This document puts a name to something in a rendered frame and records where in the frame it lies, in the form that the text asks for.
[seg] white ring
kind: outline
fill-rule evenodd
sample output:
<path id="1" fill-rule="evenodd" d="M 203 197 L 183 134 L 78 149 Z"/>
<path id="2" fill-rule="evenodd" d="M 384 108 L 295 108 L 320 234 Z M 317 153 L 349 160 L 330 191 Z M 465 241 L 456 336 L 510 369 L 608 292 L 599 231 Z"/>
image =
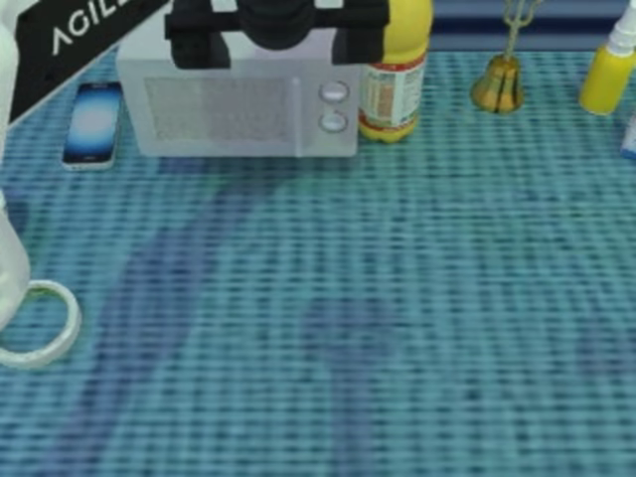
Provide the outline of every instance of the white ring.
<path id="1" fill-rule="evenodd" d="M 0 348 L 0 365 L 21 370 L 42 368 L 68 351 L 78 337 L 81 327 L 81 311 L 75 296 L 65 286 L 50 280 L 30 281 L 27 294 L 37 290 L 50 291 L 62 298 L 69 308 L 67 324 L 55 340 L 40 350 L 14 353 Z"/>

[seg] blue phone screen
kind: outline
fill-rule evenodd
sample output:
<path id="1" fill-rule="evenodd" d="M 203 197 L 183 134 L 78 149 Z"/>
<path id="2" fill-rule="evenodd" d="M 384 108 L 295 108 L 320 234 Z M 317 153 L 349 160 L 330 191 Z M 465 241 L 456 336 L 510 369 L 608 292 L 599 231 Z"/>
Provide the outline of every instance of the blue phone screen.
<path id="1" fill-rule="evenodd" d="M 73 111 L 65 160 L 109 160 L 112 155 L 121 106 L 121 86 L 84 84 Z"/>

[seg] yellow spray bottle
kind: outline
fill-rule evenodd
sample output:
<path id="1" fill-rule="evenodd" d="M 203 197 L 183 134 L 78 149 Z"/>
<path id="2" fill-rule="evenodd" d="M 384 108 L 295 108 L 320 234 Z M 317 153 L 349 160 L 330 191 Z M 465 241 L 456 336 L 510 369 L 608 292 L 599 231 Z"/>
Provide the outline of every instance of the yellow spray bottle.
<path id="1" fill-rule="evenodd" d="M 360 129 L 369 139 L 398 142 L 417 125 L 433 3 L 390 0 L 390 5 L 385 56 L 363 73 Z"/>
<path id="2" fill-rule="evenodd" d="M 636 64 L 636 0 L 616 23 L 608 42 L 596 51 L 580 93 L 580 105 L 594 114 L 616 109 Z"/>

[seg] brass bell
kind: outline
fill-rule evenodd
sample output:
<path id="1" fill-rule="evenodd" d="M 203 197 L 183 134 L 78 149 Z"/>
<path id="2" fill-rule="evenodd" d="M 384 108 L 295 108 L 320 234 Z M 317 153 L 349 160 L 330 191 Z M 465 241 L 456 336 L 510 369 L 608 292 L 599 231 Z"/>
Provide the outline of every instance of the brass bell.
<path id="1" fill-rule="evenodd" d="M 486 73 L 480 77 L 471 91 L 478 107 L 496 113 L 508 113 L 524 104 L 524 89 L 521 85 L 521 64 L 515 57 L 506 59 L 498 55 L 488 64 Z"/>

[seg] bottle label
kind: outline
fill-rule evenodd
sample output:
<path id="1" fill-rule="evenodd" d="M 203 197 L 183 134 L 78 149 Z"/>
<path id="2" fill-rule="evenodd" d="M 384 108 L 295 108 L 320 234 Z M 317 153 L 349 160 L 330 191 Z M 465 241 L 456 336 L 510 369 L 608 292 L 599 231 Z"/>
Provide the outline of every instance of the bottle label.
<path id="1" fill-rule="evenodd" d="M 360 120 L 377 131 L 398 131 L 417 118 L 426 53 L 404 65 L 364 67 Z"/>

